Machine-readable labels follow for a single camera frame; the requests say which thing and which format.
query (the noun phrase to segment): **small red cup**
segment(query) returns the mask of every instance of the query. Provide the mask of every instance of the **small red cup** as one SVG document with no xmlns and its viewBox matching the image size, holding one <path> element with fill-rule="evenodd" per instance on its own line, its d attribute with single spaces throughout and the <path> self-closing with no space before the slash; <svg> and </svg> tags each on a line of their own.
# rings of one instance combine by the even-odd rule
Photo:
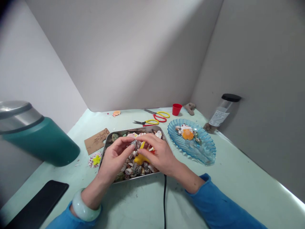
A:
<svg viewBox="0 0 305 229">
<path fill-rule="evenodd" d="M 173 104 L 173 115 L 178 116 L 181 108 L 182 108 L 181 104 L 178 103 Z"/>
</svg>

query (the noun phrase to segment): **white wall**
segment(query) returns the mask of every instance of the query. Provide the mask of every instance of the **white wall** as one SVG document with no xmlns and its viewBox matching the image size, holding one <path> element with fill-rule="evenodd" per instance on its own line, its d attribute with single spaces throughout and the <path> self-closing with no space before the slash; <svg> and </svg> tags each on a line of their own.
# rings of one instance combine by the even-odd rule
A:
<svg viewBox="0 0 305 229">
<path fill-rule="evenodd" d="M 0 101 L 29 101 L 68 132 L 86 104 L 27 4 L 12 6 L 0 28 Z M 1 139 L 0 149 L 4 204 L 41 161 Z"/>
<path fill-rule="evenodd" d="M 220 130 L 305 201 L 305 6 L 225 0 L 192 101 L 209 117 L 223 93 L 243 97 Z"/>
<path fill-rule="evenodd" d="M 26 2 L 92 111 L 188 103 L 222 4 Z"/>
</svg>

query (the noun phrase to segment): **cardboard piece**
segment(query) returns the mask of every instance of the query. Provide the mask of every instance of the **cardboard piece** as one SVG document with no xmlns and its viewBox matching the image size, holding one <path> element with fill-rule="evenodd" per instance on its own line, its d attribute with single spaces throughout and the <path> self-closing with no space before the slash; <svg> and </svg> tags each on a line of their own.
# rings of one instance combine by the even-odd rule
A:
<svg viewBox="0 0 305 229">
<path fill-rule="evenodd" d="M 105 128 L 101 132 L 98 132 L 97 134 L 85 140 L 85 146 L 88 155 L 104 147 L 105 144 L 103 143 L 103 141 L 107 138 L 108 134 L 110 134 L 110 132 L 107 128 Z"/>
</svg>

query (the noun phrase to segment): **yellow starfish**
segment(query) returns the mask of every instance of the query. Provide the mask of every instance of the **yellow starfish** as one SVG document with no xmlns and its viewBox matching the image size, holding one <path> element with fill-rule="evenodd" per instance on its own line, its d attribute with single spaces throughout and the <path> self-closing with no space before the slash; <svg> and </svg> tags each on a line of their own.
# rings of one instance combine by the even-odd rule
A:
<svg viewBox="0 0 305 229">
<path fill-rule="evenodd" d="M 92 159 L 92 161 L 93 161 L 93 165 L 97 165 L 100 163 L 101 157 L 97 155 L 95 158 Z"/>
</svg>

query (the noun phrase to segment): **blue glass dish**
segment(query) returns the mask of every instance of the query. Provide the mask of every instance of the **blue glass dish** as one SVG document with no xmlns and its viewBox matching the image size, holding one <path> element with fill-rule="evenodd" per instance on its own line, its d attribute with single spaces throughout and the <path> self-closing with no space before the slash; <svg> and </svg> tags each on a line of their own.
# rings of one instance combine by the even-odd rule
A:
<svg viewBox="0 0 305 229">
<path fill-rule="evenodd" d="M 198 132 L 198 138 L 201 139 L 202 144 L 200 145 L 193 140 L 185 140 L 178 131 L 175 130 L 176 126 L 182 126 L 186 124 L 190 126 L 194 131 Z M 187 119 L 175 119 L 168 125 L 168 133 L 174 143 L 183 152 L 186 152 L 189 156 L 200 160 L 205 165 L 213 165 L 216 157 L 216 147 L 211 136 L 198 124 Z"/>
</svg>

